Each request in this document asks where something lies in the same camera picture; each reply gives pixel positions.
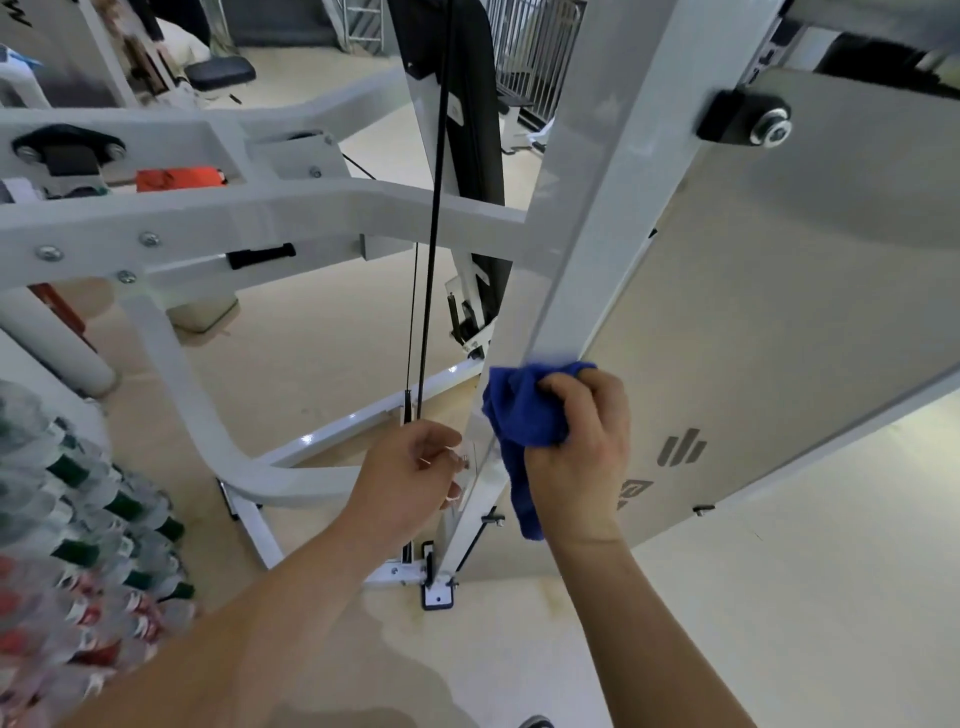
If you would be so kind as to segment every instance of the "beige floor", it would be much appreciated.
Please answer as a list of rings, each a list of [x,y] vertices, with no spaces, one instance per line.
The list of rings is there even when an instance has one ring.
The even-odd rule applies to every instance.
[[[248,106],[294,103],[385,66],[332,51],[249,55],[258,80],[239,94]],[[431,184],[412,108],[342,146],[379,178]],[[519,153],[504,163],[508,204],[526,207],[539,158]],[[239,314],[217,335],[186,350],[241,449],[259,454],[402,388],[412,272],[412,253],[401,254],[240,292]],[[443,301],[443,283],[453,275],[449,253],[438,251],[435,301]],[[134,332],[112,305],[107,285],[86,280],[62,288],[90,317],[90,340],[123,377],[106,401],[116,456],[173,495],[187,524],[185,561],[201,600],[216,608],[262,568],[229,519],[212,474]],[[434,306],[428,374],[462,359],[447,335],[447,315],[444,305]],[[422,321],[421,305],[416,319]],[[435,398],[427,416],[462,425],[474,389],[474,382],[466,382]],[[376,434],[310,464],[357,463]],[[289,552],[323,528],[331,510],[271,508],[265,515]],[[608,724],[582,633],[559,582],[466,585],[457,592],[456,609],[430,615],[420,609],[419,598],[414,588],[367,591],[358,598],[272,725],[513,728],[535,713],[552,715],[559,728]]]

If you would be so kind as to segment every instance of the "green bottle cap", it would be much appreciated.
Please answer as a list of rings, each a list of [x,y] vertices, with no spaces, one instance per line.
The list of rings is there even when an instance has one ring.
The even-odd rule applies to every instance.
[[[117,488],[116,497],[104,506],[104,510],[119,516],[124,521],[133,521],[143,513],[143,505]]]
[[[196,592],[197,590],[194,589],[193,584],[187,584],[185,581],[181,581],[174,591],[158,601],[166,601],[167,599],[192,599]]]
[[[143,571],[133,570],[124,580],[124,586],[133,587],[134,589],[139,589],[141,592],[146,592],[150,589],[150,585],[153,583],[153,579],[150,577],[149,573],[144,573]]]
[[[80,465],[70,457],[61,455],[60,459],[51,466],[47,467],[49,473],[69,485],[71,488],[79,488],[90,475],[90,471]]]
[[[63,539],[51,556],[56,556],[70,564],[76,564],[78,567],[89,568],[96,564],[97,559],[100,558],[100,548],[93,544],[85,544],[83,541]]]
[[[170,517],[163,522],[163,525],[156,530],[161,536],[166,536],[170,539],[171,543],[176,543],[186,532],[186,526],[179,522],[177,519]]]

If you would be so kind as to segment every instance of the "white metal frame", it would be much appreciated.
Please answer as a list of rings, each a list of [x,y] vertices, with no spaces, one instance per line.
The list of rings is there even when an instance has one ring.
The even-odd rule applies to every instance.
[[[470,254],[514,263],[486,364],[559,362],[583,353],[701,145],[694,135],[697,120],[715,91],[737,83],[779,6],[780,0],[730,0],[716,7],[697,0],[590,5],[529,211],[442,197],[439,245],[454,253],[462,279],[472,279],[460,267]],[[215,292],[236,290],[358,257],[362,235],[426,239],[430,192],[351,179],[336,144],[402,103],[397,94],[402,82],[399,71],[387,72],[289,109],[25,109],[0,118],[2,177],[42,182],[44,170],[15,157],[10,143],[56,121],[126,143],[126,158],[105,170],[110,176],[129,179],[138,169],[213,165],[232,182],[227,188],[57,201],[41,220],[20,206],[4,209],[0,288],[133,274],[135,281],[115,283],[119,300],[205,462],[229,484],[234,510],[255,539],[262,536],[258,548],[268,566],[281,554],[276,541],[269,543],[269,529],[262,533],[265,523],[252,504],[297,506],[348,492],[355,468],[279,466],[349,436],[354,425],[341,421],[305,435],[300,445],[248,458],[229,439],[189,371],[164,308],[201,291],[213,295],[211,282]],[[430,114],[436,108],[434,86],[412,85],[421,126],[436,127],[436,114],[432,122]],[[293,159],[303,159],[298,169],[283,153],[290,135],[301,132],[313,135],[297,140]],[[424,129],[424,138],[436,132]],[[426,147],[431,156],[430,144]],[[161,244],[144,247],[144,232]],[[228,251],[288,242],[297,246],[297,257],[235,272],[223,261]],[[41,260],[36,251],[42,246],[55,247],[62,259]],[[462,282],[472,298],[469,280]],[[479,306],[474,310],[482,313]],[[428,386],[439,389],[464,373],[458,369]],[[378,421],[393,402],[378,402],[347,420]],[[469,467],[458,478],[465,497],[460,509],[444,514],[436,540],[438,573],[428,587],[453,582],[481,518],[507,483],[479,396],[465,449]],[[393,568],[378,570],[374,580],[391,581],[402,571],[404,578],[395,581],[405,581],[419,574],[422,564],[397,573]]]

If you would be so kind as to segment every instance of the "black strap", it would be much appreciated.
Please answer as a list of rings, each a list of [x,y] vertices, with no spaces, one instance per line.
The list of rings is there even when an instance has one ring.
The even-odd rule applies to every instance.
[[[430,330],[430,300],[433,293],[433,270],[437,259],[437,222],[440,217],[440,194],[444,180],[446,145],[446,108],[450,98],[450,57],[453,50],[453,3],[444,5],[444,56],[440,65],[440,120],[437,124],[437,158],[434,160],[433,205],[430,209],[430,249],[426,263],[426,299],[423,304],[423,339],[420,343],[420,388],[417,392],[417,419],[423,410],[423,379],[426,374],[426,340]]]

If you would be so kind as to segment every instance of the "metal railing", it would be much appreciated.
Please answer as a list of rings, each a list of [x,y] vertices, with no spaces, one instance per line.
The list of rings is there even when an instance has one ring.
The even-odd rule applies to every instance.
[[[553,118],[587,0],[489,0],[497,82],[532,104],[521,118]]]

